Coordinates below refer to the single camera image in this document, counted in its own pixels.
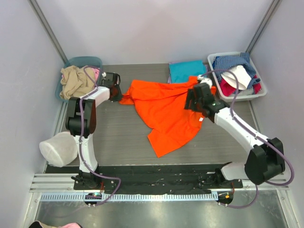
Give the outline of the orange t shirt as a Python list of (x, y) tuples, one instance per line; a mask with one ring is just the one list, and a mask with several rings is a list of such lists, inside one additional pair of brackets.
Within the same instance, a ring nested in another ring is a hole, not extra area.
[(184, 108), (188, 90), (197, 83), (195, 76), (177, 84), (133, 80), (119, 102), (134, 105), (151, 128), (148, 140), (158, 158), (186, 145), (200, 131), (204, 116)]

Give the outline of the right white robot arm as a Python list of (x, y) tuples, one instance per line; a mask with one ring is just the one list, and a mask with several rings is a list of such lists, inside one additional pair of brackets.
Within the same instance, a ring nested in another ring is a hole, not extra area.
[(217, 186), (224, 188), (236, 179), (248, 179), (260, 185), (285, 171), (282, 142), (253, 129), (231, 110), (228, 103), (216, 100), (208, 84), (196, 84), (188, 89), (185, 109), (203, 114), (226, 130), (248, 154), (244, 164), (229, 162), (221, 167), (214, 176)]

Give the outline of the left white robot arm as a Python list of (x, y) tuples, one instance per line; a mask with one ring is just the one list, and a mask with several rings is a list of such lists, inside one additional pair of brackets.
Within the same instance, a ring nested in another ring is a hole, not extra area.
[(85, 176), (85, 185), (95, 190), (101, 184), (102, 175), (98, 172), (98, 162), (93, 146), (93, 134), (96, 130), (96, 108), (103, 102), (118, 102), (122, 99), (121, 77), (117, 73), (103, 72), (100, 85), (81, 97), (72, 97), (68, 101), (66, 128), (78, 146), (80, 159), (79, 176)]

